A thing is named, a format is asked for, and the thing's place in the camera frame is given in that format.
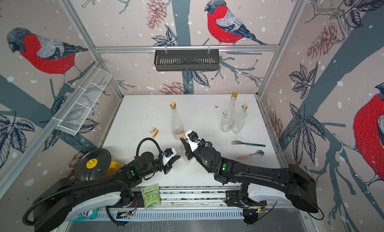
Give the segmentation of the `small corked glass bottle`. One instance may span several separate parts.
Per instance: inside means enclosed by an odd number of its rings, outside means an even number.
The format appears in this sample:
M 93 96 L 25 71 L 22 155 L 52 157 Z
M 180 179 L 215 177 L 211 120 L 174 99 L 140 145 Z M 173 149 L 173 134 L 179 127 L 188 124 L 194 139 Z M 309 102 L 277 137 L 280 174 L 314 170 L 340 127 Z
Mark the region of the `small corked glass bottle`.
M 181 138 L 181 145 L 180 145 L 180 150 L 181 150 L 181 156 L 185 160 L 185 162 L 189 163 L 191 159 L 189 158 L 189 150 L 191 149 L 189 140 L 187 139 L 187 136 L 184 134 Z

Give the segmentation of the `pink handled spoon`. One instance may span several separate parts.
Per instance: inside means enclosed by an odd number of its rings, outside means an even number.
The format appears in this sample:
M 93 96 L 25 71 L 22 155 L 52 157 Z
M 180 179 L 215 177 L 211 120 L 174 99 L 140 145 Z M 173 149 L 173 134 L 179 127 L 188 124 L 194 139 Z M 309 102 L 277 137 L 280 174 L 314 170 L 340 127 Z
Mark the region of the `pink handled spoon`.
M 245 158 L 248 158 L 248 157 L 251 157 L 251 156 L 254 156 L 254 155 L 263 156 L 264 154 L 265 154 L 264 151 L 257 150 L 256 152 L 251 153 L 251 154 L 245 154 L 245 155 L 237 156 L 237 159 L 245 159 Z

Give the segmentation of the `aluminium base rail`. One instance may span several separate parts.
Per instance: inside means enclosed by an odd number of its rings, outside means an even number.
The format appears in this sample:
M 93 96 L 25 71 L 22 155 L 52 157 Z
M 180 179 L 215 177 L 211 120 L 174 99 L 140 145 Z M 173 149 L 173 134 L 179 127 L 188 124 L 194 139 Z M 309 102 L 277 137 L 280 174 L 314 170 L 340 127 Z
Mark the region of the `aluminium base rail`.
M 200 188 L 160 188 L 161 204 L 153 209 L 145 210 L 141 189 L 134 189 L 136 202 L 126 208 L 104 207 L 98 209 L 93 220 L 108 221 L 110 218 L 118 222 L 160 222 L 186 220 L 249 220 L 251 224 L 271 211 L 283 209 L 297 212 L 290 202 L 285 201 L 280 192 L 266 187 L 251 187 L 253 196 L 261 195 L 259 203 L 239 205 L 237 201 L 227 203 L 240 191 L 238 186 L 229 187 L 200 187 Z

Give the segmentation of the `Fox's candy bag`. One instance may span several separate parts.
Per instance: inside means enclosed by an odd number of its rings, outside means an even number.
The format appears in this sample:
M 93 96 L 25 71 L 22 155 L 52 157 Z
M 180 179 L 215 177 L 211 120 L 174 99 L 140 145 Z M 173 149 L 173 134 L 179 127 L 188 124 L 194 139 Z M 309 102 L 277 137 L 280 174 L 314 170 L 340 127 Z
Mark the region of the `Fox's candy bag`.
M 76 216 L 73 216 L 69 218 L 69 221 L 78 222 L 78 221 L 84 221 L 84 220 L 93 220 L 96 218 L 97 213 L 98 213 L 98 209 L 93 209 L 91 211 L 87 211 L 87 212 L 78 214 Z

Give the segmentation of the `green handled fork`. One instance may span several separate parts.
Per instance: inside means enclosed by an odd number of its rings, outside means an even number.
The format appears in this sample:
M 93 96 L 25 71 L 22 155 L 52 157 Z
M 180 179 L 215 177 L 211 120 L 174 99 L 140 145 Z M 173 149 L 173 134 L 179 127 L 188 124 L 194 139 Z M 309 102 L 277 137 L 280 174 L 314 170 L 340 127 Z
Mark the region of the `green handled fork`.
M 266 146 L 264 144 L 242 142 L 240 140 L 233 140 L 233 141 L 231 141 L 231 145 L 247 145 L 247 146 L 257 146 L 257 147 L 265 147 Z

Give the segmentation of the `green snack packet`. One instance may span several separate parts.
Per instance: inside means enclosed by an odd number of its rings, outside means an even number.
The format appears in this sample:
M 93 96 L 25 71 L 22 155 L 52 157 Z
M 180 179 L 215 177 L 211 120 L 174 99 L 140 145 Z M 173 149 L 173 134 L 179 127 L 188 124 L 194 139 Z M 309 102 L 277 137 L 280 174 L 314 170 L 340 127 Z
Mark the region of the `green snack packet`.
M 153 209 L 161 204 L 159 184 L 154 184 L 141 189 L 145 210 Z

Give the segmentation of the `yellow cap glass bottle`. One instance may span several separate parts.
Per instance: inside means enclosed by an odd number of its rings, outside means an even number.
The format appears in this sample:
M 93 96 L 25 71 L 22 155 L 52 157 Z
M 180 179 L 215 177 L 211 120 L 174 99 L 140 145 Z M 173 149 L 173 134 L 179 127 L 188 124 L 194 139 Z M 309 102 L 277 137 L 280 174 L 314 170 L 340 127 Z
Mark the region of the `yellow cap glass bottle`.
M 238 96 L 238 94 L 236 92 L 232 93 L 230 102 L 223 113 L 221 125 L 220 125 L 221 130 L 223 132 L 229 132 L 231 130 L 233 123 L 234 123 L 235 103 L 236 103 L 237 96 Z

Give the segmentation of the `black hanging metal basket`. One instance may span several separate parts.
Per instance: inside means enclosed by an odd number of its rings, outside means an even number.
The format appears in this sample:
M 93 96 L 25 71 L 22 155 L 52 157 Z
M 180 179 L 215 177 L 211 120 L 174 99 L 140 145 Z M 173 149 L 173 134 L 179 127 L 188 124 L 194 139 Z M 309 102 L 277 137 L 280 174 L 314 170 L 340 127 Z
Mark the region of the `black hanging metal basket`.
M 217 71 L 219 64 L 218 49 L 157 50 L 154 59 L 159 72 Z

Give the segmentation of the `small corked labelled bottle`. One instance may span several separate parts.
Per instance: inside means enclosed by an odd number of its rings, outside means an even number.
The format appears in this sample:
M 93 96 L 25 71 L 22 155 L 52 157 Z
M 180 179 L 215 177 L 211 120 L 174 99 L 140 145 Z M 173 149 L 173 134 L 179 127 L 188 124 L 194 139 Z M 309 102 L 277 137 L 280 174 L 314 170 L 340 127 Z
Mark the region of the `small corked labelled bottle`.
M 243 104 L 239 112 L 236 114 L 234 123 L 231 128 L 232 133 L 239 134 L 241 132 L 245 119 L 248 116 L 247 108 L 248 108 L 248 105 Z

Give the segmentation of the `tall corked glass bottle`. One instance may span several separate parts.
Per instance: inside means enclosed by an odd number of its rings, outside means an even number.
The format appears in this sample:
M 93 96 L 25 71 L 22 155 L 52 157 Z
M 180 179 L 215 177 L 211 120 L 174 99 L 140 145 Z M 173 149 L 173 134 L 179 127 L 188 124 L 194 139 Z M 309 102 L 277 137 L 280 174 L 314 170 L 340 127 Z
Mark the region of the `tall corked glass bottle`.
M 178 114 L 176 103 L 171 102 L 171 129 L 175 139 L 179 140 L 184 134 L 184 126 Z

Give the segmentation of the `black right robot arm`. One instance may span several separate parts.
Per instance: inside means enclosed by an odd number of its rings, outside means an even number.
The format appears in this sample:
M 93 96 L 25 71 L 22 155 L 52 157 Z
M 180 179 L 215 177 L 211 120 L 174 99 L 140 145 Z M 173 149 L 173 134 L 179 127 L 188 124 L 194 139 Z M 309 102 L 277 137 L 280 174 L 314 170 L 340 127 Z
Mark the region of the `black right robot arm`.
M 240 183 L 244 189 L 241 197 L 248 195 L 250 184 L 269 187 L 285 194 L 292 205 L 304 212 L 316 214 L 322 210 L 318 206 L 315 180 L 302 168 L 289 164 L 287 168 L 265 168 L 251 166 L 236 160 L 222 157 L 209 142 L 181 139 L 188 160 L 193 157 L 214 179 L 223 185 Z

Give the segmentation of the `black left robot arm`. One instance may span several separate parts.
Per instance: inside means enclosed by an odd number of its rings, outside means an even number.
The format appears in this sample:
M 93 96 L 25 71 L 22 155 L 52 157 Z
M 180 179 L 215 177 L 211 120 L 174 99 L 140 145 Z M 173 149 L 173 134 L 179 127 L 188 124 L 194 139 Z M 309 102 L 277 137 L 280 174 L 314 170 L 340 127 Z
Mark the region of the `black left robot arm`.
M 162 151 L 158 143 L 155 146 L 158 157 L 149 151 L 136 153 L 133 161 L 111 176 L 85 182 L 60 179 L 27 209 L 22 217 L 23 224 L 34 227 L 36 232 L 50 232 L 83 212 L 130 206 L 136 201 L 132 188 L 149 180 L 156 172 L 167 175 L 172 164 L 180 159 L 174 148 Z

